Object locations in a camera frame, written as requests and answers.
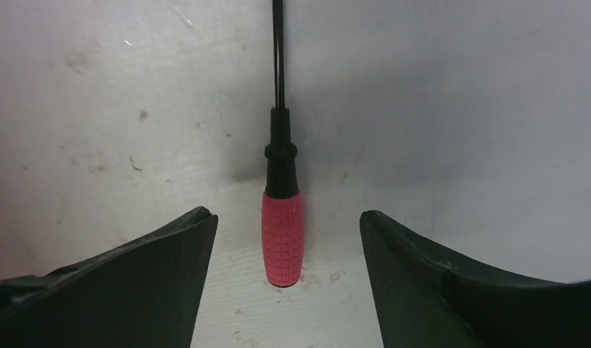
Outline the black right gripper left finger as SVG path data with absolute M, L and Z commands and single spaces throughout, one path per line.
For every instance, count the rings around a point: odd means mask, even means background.
M 0 280 L 0 347 L 189 347 L 218 216 L 197 207 L 95 257 Z

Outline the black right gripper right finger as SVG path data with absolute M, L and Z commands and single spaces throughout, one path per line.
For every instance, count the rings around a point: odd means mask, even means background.
M 377 210 L 360 235 L 385 347 L 591 347 L 591 280 L 502 270 Z

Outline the red and black screwdriver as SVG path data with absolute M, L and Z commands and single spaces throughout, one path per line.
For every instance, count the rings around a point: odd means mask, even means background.
M 303 204 L 297 182 L 297 147 L 286 107 L 284 3 L 272 2 L 275 106 L 270 111 L 270 141 L 265 147 L 266 184 L 261 207 L 263 261 L 268 282 L 293 286 L 302 271 Z

